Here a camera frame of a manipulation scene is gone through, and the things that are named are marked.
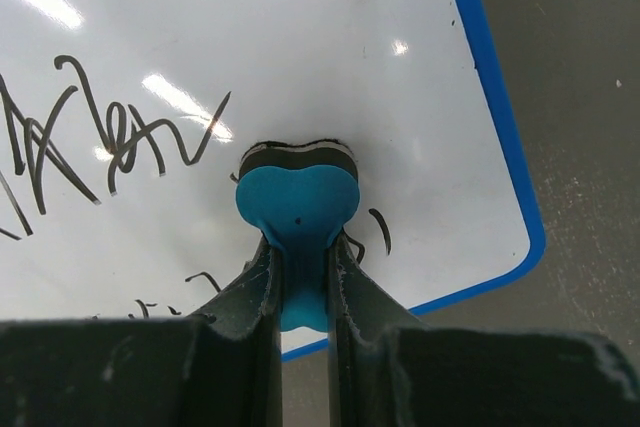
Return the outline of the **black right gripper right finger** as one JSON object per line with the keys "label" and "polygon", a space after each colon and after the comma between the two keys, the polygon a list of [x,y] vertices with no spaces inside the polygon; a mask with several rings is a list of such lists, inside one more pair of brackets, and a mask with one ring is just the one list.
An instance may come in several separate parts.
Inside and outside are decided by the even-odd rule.
{"label": "black right gripper right finger", "polygon": [[359,267],[327,253],[335,426],[635,426],[639,379],[608,339],[431,328]]}

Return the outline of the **blue heart-shaped eraser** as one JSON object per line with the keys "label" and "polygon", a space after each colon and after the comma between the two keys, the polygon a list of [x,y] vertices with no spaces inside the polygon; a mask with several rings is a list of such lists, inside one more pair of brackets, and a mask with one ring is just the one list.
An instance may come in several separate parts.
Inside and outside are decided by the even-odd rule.
{"label": "blue heart-shaped eraser", "polygon": [[282,255],[281,330],[327,332],[325,254],[360,203],[351,149],[336,139],[259,142],[241,158],[235,201]]}

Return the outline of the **blue framed whiteboard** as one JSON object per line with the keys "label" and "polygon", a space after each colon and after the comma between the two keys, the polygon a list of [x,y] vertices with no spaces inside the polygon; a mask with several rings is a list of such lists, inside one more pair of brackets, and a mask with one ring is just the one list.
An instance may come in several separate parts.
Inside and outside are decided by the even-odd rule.
{"label": "blue framed whiteboard", "polygon": [[335,139],[365,272],[423,313],[545,234],[481,0],[1,0],[1,316],[187,314],[259,231],[261,141]]}

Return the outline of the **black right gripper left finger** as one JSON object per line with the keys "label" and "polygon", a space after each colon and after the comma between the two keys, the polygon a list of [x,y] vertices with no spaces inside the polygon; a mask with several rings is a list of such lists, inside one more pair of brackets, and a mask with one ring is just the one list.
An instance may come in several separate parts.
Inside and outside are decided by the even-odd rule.
{"label": "black right gripper left finger", "polygon": [[5,426],[278,426],[282,257],[172,319],[5,322]]}

